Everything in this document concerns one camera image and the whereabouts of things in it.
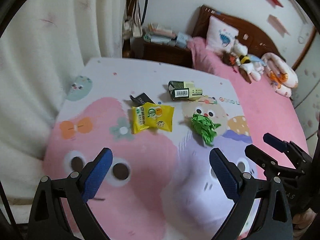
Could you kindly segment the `person left hand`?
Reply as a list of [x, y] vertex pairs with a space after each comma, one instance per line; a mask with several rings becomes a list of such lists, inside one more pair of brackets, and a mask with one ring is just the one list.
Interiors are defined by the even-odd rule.
[[300, 239], [304, 233], [308, 230], [312, 222], [316, 217], [311, 209], [308, 209], [304, 213], [296, 214], [292, 219], [293, 224], [293, 239]]

